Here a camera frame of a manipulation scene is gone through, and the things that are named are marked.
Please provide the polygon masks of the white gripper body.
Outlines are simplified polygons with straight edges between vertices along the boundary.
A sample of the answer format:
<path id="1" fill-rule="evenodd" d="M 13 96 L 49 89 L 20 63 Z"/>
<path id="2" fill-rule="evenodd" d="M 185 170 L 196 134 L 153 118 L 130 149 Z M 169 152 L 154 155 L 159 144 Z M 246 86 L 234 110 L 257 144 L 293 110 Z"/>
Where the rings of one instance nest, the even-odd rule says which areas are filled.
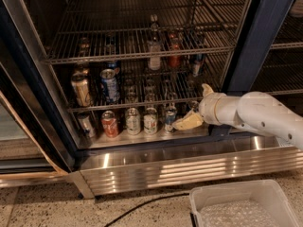
<path id="1" fill-rule="evenodd" d="M 242 123 L 237 111 L 240 99 L 239 96 L 208 93 L 199 104 L 199 113 L 207 124 L 239 126 Z"/>

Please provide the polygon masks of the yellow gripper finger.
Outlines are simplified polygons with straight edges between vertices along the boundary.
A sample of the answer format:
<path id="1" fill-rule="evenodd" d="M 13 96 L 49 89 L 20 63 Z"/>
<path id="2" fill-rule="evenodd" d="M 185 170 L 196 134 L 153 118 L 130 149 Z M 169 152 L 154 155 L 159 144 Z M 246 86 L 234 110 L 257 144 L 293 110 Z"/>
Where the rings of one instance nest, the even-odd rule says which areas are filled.
<path id="1" fill-rule="evenodd" d="M 204 120 L 199 113 L 190 111 L 183 118 L 173 122 L 172 126 L 178 131 L 185 131 L 200 127 L 203 123 Z"/>
<path id="2" fill-rule="evenodd" d="M 208 85 L 207 83 L 203 83 L 202 84 L 202 88 L 203 88 L 203 97 L 209 96 L 210 94 L 214 93 L 214 91 L 211 88 L 211 86 Z"/>

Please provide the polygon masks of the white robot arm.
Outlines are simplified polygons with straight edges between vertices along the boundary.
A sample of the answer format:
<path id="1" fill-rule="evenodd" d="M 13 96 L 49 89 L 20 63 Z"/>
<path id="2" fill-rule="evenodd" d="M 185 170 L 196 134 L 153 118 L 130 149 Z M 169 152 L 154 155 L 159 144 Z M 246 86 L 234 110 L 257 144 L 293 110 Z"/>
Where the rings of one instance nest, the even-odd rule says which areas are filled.
<path id="1" fill-rule="evenodd" d="M 243 96 L 216 93 L 202 84 L 203 99 L 199 111 L 190 110 L 172 126 L 185 131 L 201 126 L 228 125 L 241 131 L 273 135 L 303 149 L 303 117 L 294 113 L 274 97 L 262 92 L 249 92 Z"/>

